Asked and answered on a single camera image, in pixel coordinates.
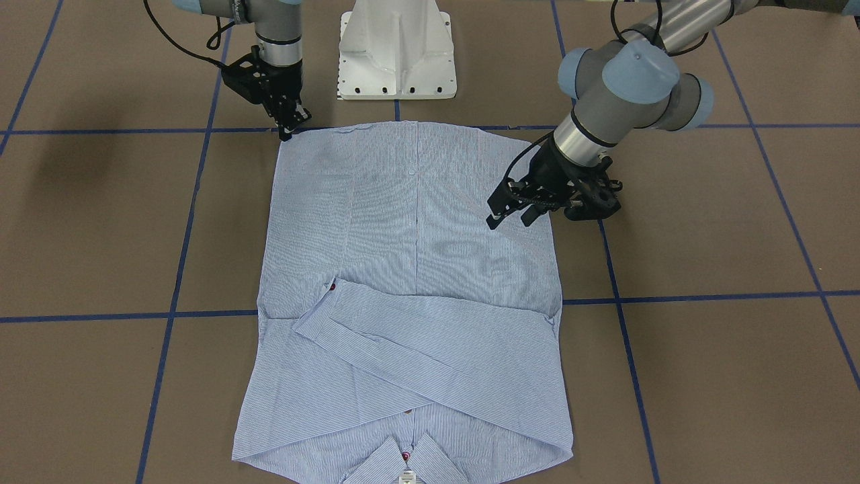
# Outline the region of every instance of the blue tape line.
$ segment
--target blue tape line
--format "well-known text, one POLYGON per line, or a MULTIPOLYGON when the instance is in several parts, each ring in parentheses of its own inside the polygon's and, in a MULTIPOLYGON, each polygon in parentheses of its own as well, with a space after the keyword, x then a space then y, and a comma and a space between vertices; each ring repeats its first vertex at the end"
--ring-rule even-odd
MULTIPOLYGON (((227 36, 224 39, 224 50, 221 52, 221 62, 227 61, 227 51, 230 48, 231 30, 227 31, 227 36)), ((164 327, 164 340, 162 342, 161 356, 158 358, 158 371, 156 372, 155 387, 152 389, 152 402, 150 403, 150 415, 146 420, 146 432, 144 433, 144 443, 140 451, 140 462, 138 464, 138 476, 135 480, 136 484, 143 484, 144 472, 146 471, 146 461, 150 453, 150 443, 152 441, 152 429, 155 425, 156 412, 158 410, 158 399, 161 396, 161 386, 164 379, 164 367, 167 364, 167 355, 170 349, 170 337, 173 334, 173 323, 176 315, 176 306, 179 303, 179 292, 182 286, 182 273, 185 270, 185 262, 188 255, 188 246, 191 242, 191 229, 194 225, 194 206, 197 203, 197 194, 200 192, 200 179, 203 177, 203 168, 206 166, 206 154, 209 152, 209 140, 212 138, 212 124, 215 122, 215 111, 218 108, 218 93, 221 88, 221 73, 218 72, 218 77, 215 81, 215 91, 212 93, 212 106, 209 108, 209 120, 206 122, 206 135, 203 138, 203 147, 200 149, 200 161, 197 165, 197 177, 194 180, 194 191, 191 195, 191 206, 188 209, 188 219, 185 225, 185 238, 182 241, 182 251, 179 256, 178 267, 176 268, 176 285, 173 289, 173 297, 170 300, 170 315, 167 319, 167 325, 164 327)))
POLYGON ((151 134, 151 133, 205 133, 203 127, 144 127, 128 129, 26 129, 15 130, 15 136, 34 134, 151 134))
POLYGON ((117 314, 61 314, 56 316, 9 316, 0 318, 3 323, 57 323, 64 321, 104 321, 104 320, 162 320, 169 313, 117 313, 117 314))
POLYGON ((839 341, 839 347, 842 348, 842 354, 843 356, 845 356, 845 361, 848 363, 848 368, 851 370, 851 374, 854 376, 854 383, 857 385, 857 389, 860 390, 860 375, 857 373, 857 366, 855 366, 854 360, 851 358, 851 353, 848 351, 848 345, 845 343, 845 339, 842 337, 842 332, 839 330, 839 324, 837 324, 836 318, 833 317, 833 312, 830 309, 830 304, 827 302, 826 293, 821 287, 821 281, 819 281, 818 275, 815 274, 815 267, 812 264, 812 258, 809 256, 809 252, 807 251, 806 245, 803 243, 803 239, 801 238, 801 233, 797 229, 795 217, 791 214, 789 204, 788 202, 786 202, 785 195, 783 195, 783 190, 779 186, 779 181, 777 180, 777 173, 773 170, 773 166, 771 165, 771 159, 767 156, 767 151, 765 150, 765 144, 761 141, 761 137, 759 136, 759 130, 756 128, 756 125, 753 122, 753 116, 750 115, 749 107, 746 105, 746 99, 744 99, 743 93, 740 92, 738 80, 734 76, 732 66, 728 63, 728 57, 726 56, 725 50, 722 48, 722 43, 720 42, 720 38, 719 36, 717 36, 716 32, 714 32, 714 42, 716 43, 716 48, 720 51, 720 56, 722 56, 723 64, 726 65, 728 76, 732 79, 734 90, 738 94, 738 99, 740 99, 740 106, 744 109, 746 119, 749 121, 752 127, 752 134, 753 136, 755 136, 756 143, 759 145, 759 151, 761 152, 762 159, 765 161, 767 172, 771 176, 773 188, 777 191, 779 202, 783 206, 785 216, 789 219, 791 231, 794 233, 795 240, 801 248, 803 260, 804 262, 806 262, 807 269, 809 270, 809 275, 812 277, 813 283, 815 284, 815 288, 818 290, 818 294, 821 298, 821 304, 824 306, 824 311, 827 314, 827 319, 830 320, 830 326, 833 329, 833 333, 836 335, 836 339, 839 341))
POLYGON ((562 26, 558 23, 558 8, 556 7, 556 0, 550 0, 550 6, 552 7, 552 21, 556 23, 556 38, 558 39, 558 47, 562 49, 562 59, 567 55, 568 50, 564 48, 564 36, 562 35, 562 26))
POLYGON ((800 123, 800 124, 756 124, 755 127, 779 127, 779 128, 792 128, 792 127, 860 127, 860 123, 800 123))
POLYGON ((648 426, 648 414, 645 412, 645 401, 642 398, 642 390, 639 387, 639 374, 636 371, 636 360, 633 358, 633 347, 630 345, 630 335, 627 333, 627 321, 624 318, 624 307, 621 304, 621 295, 618 292, 618 282, 615 277, 615 268, 612 264, 612 254, 609 250, 609 239, 606 237, 606 229, 602 220, 597 221, 600 229, 600 237, 603 238, 603 249, 606 253, 606 268, 609 271, 609 281, 612 285, 612 294, 615 296, 615 311, 618 315, 618 325, 621 328, 621 337, 624 341, 624 352, 627 354, 627 365, 630 367, 630 379, 633 383, 633 393, 636 396, 636 406, 639 408, 639 420, 642 423, 642 434, 645 437, 645 447, 648 449, 648 461, 651 463, 651 475, 654 484, 660 484, 660 471, 657 469, 657 456, 654 453, 654 443, 651 441, 651 430, 648 426))
MULTIPOLYGON (((703 124, 699 127, 706 128, 749 128, 750 124, 703 124)), ((314 131, 317 129, 333 129, 337 126, 318 126, 318 127, 300 127, 294 133, 302 133, 303 131, 314 131)), ((514 131, 524 129, 556 129, 556 125, 550 124, 532 124, 532 125, 475 125, 478 129, 497 130, 497 131, 514 131)), ((791 128, 858 128, 860 123, 807 123, 807 124, 757 124, 755 127, 767 129, 791 129, 791 128)), ((274 127, 214 127, 212 133, 274 133, 277 128, 274 127)), ((62 134, 160 134, 160 133, 205 133, 204 127, 141 127, 141 128, 120 128, 120 129, 13 129, 12 131, 0 131, 0 135, 5 136, 32 136, 32 135, 62 135, 62 134)))
MULTIPOLYGON (((860 289, 841 289, 824 291, 827 297, 859 296, 860 289)), ((744 301, 751 299, 795 299, 801 297, 818 297, 816 291, 797 291, 782 293, 743 293, 718 295, 656 295, 640 297, 594 297, 582 299, 565 299, 565 306, 594 306, 600 304, 647 304, 660 302, 695 302, 695 301, 744 301)), ((218 318, 229 316, 256 316, 256 309, 225 309, 209 311, 177 311, 174 318, 218 318)), ((102 321, 102 320, 162 320, 170 313, 104 313, 104 314, 60 314, 52 316, 5 316, 0 317, 2 323, 55 323, 66 321, 102 321)))
POLYGON ((232 309, 227 311, 177 311, 176 318, 223 318, 226 316, 256 316, 256 309, 232 309))
POLYGON ((27 93, 30 91, 30 86, 33 85, 36 71, 39 70, 39 65, 42 63, 42 57, 45 56, 45 50, 48 48, 48 42, 51 40, 54 27, 57 26, 57 19, 59 18, 59 12, 62 8, 63 0, 58 0, 57 8, 54 9, 54 15, 51 17, 51 23, 48 25, 48 31, 45 33, 45 39, 42 41, 42 47, 40 47, 39 53, 36 55, 36 61, 33 62, 33 69, 30 69, 30 75, 27 76, 27 82, 24 83, 24 89, 21 91, 21 95, 18 96, 18 103, 15 105, 15 111, 12 113, 12 119, 9 120, 9 127, 6 128, 6 134, 3 135, 3 141, 0 141, 0 155, 3 154, 3 151, 6 149, 6 144, 9 143, 9 136, 11 136, 12 130, 15 128, 15 122, 18 121, 18 115, 21 113, 21 108, 24 106, 24 100, 27 99, 27 93))

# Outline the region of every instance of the floor tile square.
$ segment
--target floor tile square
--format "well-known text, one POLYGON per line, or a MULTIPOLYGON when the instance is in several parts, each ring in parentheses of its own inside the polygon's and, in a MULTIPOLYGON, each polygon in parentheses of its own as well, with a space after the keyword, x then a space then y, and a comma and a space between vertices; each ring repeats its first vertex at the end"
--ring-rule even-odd
POLYGON ((663 482, 860 475, 857 385, 818 298, 624 312, 663 482))
POLYGON ((197 194, 181 311, 256 308, 272 180, 274 133, 214 133, 197 194))
MULTIPOLYGON (((215 20, 152 0, 180 45, 215 59, 215 20)), ((218 70, 173 48, 141 2, 64 2, 16 129, 205 127, 218 70)))
POLYGON ((176 320, 144 484, 292 483, 230 460, 256 346, 254 317, 176 320))
POLYGON ((18 98, 24 90, 33 64, 39 55, 42 41, 51 25, 57 0, 34 0, 31 2, 5 2, 0 13, 0 127, 6 129, 18 98))
POLYGON ((821 285, 860 289, 860 128, 759 133, 821 285))
POLYGON ((574 458, 513 482, 651 482, 615 306, 565 306, 559 343, 574 422, 574 458))
POLYGON ((167 311, 202 142, 12 136, 0 163, 0 315, 167 311))
POLYGON ((854 18, 758 7, 717 30, 756 123, 858 123, 854 18))
POLYGON ((0 482, 134 482, 164 320, 0 325, 0 482))
POLYGON ((621 296, 814 290, 751 130, 640 131, 612 153, 621 296))

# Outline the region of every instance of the gray joint cap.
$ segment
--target gray joint cap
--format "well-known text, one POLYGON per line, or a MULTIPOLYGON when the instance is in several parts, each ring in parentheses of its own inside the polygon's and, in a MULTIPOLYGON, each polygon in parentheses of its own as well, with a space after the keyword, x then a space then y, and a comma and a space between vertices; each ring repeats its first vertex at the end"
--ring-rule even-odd
POLYGON ((681 73, 662 49, 647 40, 628 42, 603 68, 612 94, 634 104, 654 104, 672 92, 681 73))
POLYGON ((558 87, 564 94, 576 100, 576 71, 580 68, 582 56, 591 49, 578 48, 570 51, 564 56, 561 65, 558 66, 558 87))
POLYGON ((734 14, 739 16, 752 10, 759 4, 759 0, 732 0, 732 3, 734 4, 734 14))
POLYGON ((173 5, 180 9, 194 12, 195 14, 203 13, 203 8, 200 6, 200 0, 173 0, 173 5))

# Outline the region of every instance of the striped shirt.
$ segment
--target striped shirt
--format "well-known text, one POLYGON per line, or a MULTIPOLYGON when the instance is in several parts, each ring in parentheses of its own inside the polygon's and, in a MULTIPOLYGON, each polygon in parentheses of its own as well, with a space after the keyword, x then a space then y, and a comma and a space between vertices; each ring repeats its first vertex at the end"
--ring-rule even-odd
POLYGON ((281 145, 234 460, 301 484, 479 484, 572 456, 549 218, 484 222, 525 146, 412 121, 281 145))

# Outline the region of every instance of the shirt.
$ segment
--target shirt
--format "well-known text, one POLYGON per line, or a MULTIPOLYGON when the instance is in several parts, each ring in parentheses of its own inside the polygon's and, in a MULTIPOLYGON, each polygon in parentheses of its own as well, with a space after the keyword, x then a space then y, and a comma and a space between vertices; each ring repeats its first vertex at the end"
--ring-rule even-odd
POLYGON ((549 218, 484 221, 525 147, 412 121, 281 145, 234 460, 301 484, 478 484, 572 456, 549 218))

